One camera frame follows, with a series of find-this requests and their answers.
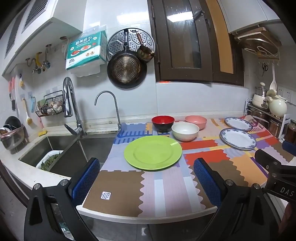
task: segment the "kitchen sink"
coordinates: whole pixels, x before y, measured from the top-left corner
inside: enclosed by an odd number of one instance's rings
[[[19,160],[35,167],[48,152],[52,150],[65,150],[75,138],[75,136],[45,137],[25,155],[21,156]]]
[[[116,135],[117,133],[88,134],[83,138],[76,136],[45,137],[19,160],[35,167],[49,151],[62,150],[63,152],[47,171],[72,177],[92,157],[97,158],[102,167]]]
[[[88,134],[81,139],[77,139],[69,149],[61,154],[50,172],[72,177],[92,157],[97,158],[100,167],[102,167],[111,151],[116,135],[117,133]]]

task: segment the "green plate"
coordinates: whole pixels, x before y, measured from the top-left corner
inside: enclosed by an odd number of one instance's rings
[[[129,164],[142,170],[169,167],[182,155],[181,145],[165,136],[147,136],[132,141],[124,150]]]

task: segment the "green vegetables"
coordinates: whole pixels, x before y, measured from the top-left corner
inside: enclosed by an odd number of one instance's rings
[[[46,171],[49,168],[49,166],[54,162],[54,160],[58,158],[58,156],[59,154],[55,154],[48,158],[44,163],[41,163],[41,169]]]

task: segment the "colorful tablecloth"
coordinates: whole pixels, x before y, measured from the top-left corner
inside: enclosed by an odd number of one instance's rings
[[[170,168],[161,171],[142,171],[124,158],[126,146],[133,140],[158,133],[152,123],[122,124],[111,152],[101,168],[83,207],[89,210],[128,217],[169,217],[203,212],[213,207],[198,178],[193,162],[202,157],[223,179],[237,185],[260,185],[267,180],[267,172],[255,161],[255,151],[268,154],[288,164],[294,156],[284,151],[281,143],[251,116],[242,117],[253,125],[249,133],[257,140],[257,147],[241,151],[226,145],[219,137],[229,128],[224,119],[208,119],[205,129],[191,142],[180,142],[182,156]]]

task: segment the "white spoon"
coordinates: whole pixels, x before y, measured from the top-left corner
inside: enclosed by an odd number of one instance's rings
[[[273,80],[272,80],[272,82],[271,82],[271,84],[269,86],[269,89],[276,91],[277,85],[276,85],[276,77],[275,77],[275,74],[274,74],[274,63],[272,63],[272,77],[273,77]]]

